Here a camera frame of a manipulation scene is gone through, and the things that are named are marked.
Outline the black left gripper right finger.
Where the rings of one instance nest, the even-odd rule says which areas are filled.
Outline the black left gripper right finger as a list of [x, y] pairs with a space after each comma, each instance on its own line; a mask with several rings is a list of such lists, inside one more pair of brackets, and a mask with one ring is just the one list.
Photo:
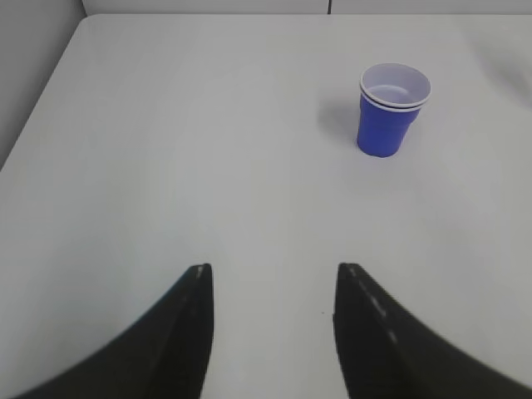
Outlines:
[[332, 316], [351, 398], [529, 398], [409, 313], [358, 264], [339, 264]]

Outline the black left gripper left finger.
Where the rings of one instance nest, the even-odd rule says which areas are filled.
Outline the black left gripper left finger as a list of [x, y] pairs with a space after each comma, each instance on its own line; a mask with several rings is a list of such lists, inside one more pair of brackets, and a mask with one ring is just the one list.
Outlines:
[[213, 271], [191, 266], [118, 337], [22, 397], [198, 398], [213, 339]]

